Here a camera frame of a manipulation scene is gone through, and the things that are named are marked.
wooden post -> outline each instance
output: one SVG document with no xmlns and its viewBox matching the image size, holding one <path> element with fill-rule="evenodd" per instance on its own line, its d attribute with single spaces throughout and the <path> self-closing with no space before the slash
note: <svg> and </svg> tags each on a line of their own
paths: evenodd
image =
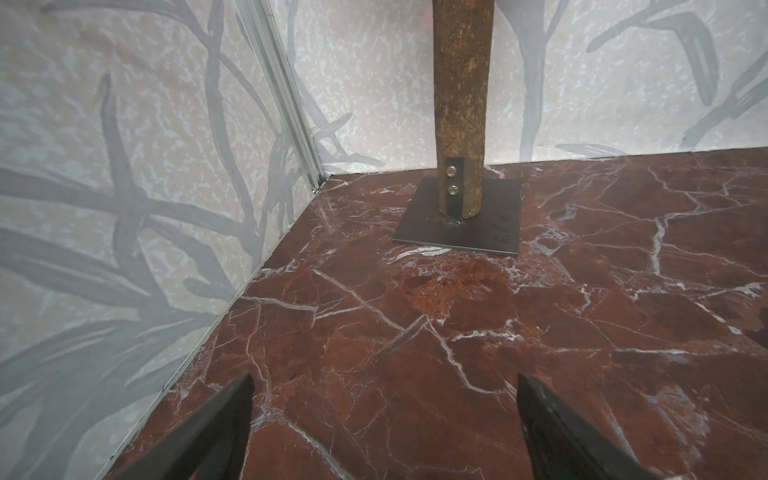
<svg viewBox="0 0 768 480">
<path fill-rule="evenodd" d="M 482 201 L 493 8 L 494 0 L 432 0 L 438 205 L 447 214 L 445 159 L 463 157 L 463 218 L 477 215 Z"/>
</svg>

